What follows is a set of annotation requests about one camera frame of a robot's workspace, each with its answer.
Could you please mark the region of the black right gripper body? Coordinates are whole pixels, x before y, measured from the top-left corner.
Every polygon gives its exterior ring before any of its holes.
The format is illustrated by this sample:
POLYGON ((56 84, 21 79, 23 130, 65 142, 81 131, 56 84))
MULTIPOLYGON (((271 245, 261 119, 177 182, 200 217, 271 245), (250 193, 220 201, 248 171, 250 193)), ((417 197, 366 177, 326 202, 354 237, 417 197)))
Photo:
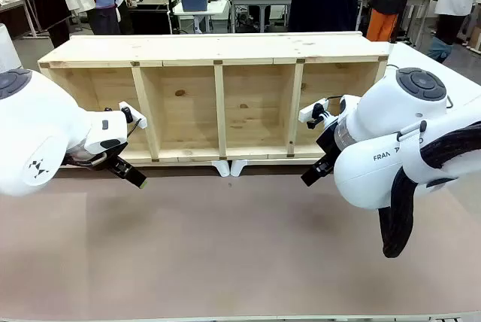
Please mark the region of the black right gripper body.
POLYGON ((328 126, 317 138, 316 143, 324 151, 325 155, 317 162, 325 167, 333 167, 341 150, 334 139, 336 126, 328 126))

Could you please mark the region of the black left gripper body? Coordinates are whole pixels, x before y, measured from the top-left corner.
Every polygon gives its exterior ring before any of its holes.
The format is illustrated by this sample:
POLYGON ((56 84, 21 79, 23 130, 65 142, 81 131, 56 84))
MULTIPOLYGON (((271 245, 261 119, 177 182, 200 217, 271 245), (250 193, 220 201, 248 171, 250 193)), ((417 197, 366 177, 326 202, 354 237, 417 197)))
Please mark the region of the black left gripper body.
POLYGON ((123 147, 106 150, 94 158, 89 168, 95 171, 127 172, 128 163, 119 156, 122 151, 123 147))

